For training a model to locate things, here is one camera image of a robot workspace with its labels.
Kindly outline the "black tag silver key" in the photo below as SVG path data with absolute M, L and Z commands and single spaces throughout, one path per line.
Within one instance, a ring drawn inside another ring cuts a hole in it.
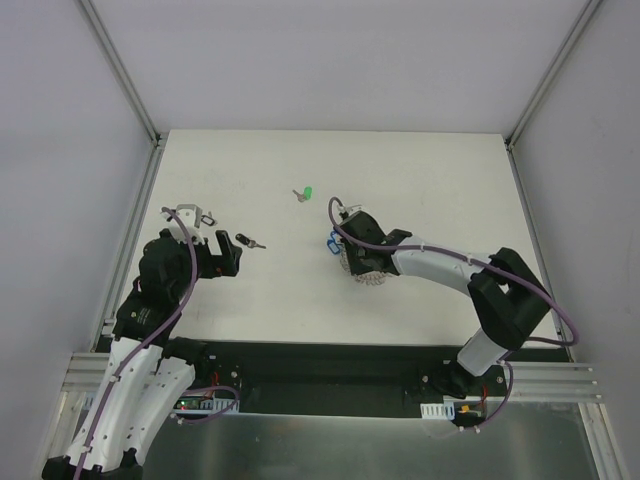
M 249 249 L 265 249 L 265 246 L 258 243 L 256 240 L 242 234 L 242 233 L 237 233 L 235 235 L 235 239 L 238 243 L 240 243 L 241 245 L 249 248 Z

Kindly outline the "metal disc with key rings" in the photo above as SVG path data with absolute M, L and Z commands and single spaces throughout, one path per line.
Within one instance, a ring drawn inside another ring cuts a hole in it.
M 356 274 L 351 271 L 348 258 L 345 251 L 342 251 L 339 257 L 342 269 L 357 283 L 368 286 L 379 286 L 385 283 L 388 274 L 384 272 L 371 271 L 363 274 Z

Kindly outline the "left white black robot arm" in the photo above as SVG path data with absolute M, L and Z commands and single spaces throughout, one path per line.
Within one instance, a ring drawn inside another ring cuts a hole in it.
M 242 250 L 224 230 L 220 252 L 196 233 L 166 228 L 143 248 L 139 274 L 117 311 L 108 364 L 84 423 L 65 453 L 46 460 L 44 479 L 140 479 L 148 451 L 183 396 L 222 394 L 225 414 L 240 403 L 223 384 L 206 343 L 172 337 L 200 279 L 234 277 Z

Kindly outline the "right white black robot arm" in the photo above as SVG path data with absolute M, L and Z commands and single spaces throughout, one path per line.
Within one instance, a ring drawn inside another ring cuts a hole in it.
M 336 231 L 354 277 L 415 277 L 467 296 L 479 320 L 476 333 L 455 359 L 429 375 L 439 393 L 463 399 L 481 388 L 487 371 L 519 350 L 547 315 L 547 292 L 522 257 L 503 247 L 469 258 L 426 243 L 413 233 L 382 230 L 364 211 L 341 212 Z

